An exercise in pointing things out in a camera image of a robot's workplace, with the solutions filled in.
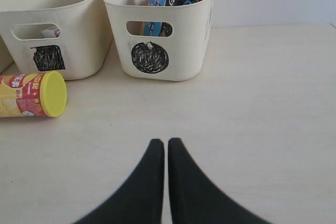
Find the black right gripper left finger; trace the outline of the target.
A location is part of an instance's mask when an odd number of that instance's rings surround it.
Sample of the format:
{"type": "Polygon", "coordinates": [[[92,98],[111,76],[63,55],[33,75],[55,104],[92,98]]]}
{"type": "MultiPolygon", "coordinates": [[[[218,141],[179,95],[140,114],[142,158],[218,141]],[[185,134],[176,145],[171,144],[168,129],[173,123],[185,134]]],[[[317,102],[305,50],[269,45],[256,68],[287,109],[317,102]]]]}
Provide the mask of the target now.
{"type": "Polygon", "coordinates": [[[164,144],[152,139],[118,190],[76,223],[161,223],[163,193],[164,144]]]}

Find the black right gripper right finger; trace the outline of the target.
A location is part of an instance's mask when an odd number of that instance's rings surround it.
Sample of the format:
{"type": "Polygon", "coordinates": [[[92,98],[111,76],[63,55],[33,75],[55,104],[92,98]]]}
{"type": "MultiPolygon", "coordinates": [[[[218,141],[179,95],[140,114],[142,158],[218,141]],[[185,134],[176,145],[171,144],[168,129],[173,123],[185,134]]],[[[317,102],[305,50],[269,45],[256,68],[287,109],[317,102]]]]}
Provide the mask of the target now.
{"type": "Polygon", "coordinates": [[[268,223],[223,193],[199,168],[180,138],[168,142],[173,223],[268,223]]]}

